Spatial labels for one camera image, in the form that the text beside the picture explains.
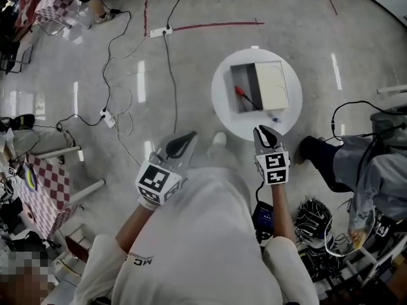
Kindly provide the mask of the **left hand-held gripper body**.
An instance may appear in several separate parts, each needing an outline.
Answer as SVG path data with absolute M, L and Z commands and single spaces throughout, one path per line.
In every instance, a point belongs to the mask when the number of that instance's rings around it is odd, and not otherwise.
M 198 134 L 180 158 L 167 158 L 165 147 L 173 135 L 165 137 L 140 167 L 135 180 L 140 205 L 164 205 L 187 181 L 187 169 L 198 142 Z

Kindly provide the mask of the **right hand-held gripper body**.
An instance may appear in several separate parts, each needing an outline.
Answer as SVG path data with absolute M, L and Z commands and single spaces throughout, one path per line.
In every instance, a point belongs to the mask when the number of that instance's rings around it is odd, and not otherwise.
M 258 127 L 253 130 L 255 162 L 265 185 L 285 184 L 289 178 L 290 158 L 283 140 L 276 149 L 260 148 L 258 145 Z

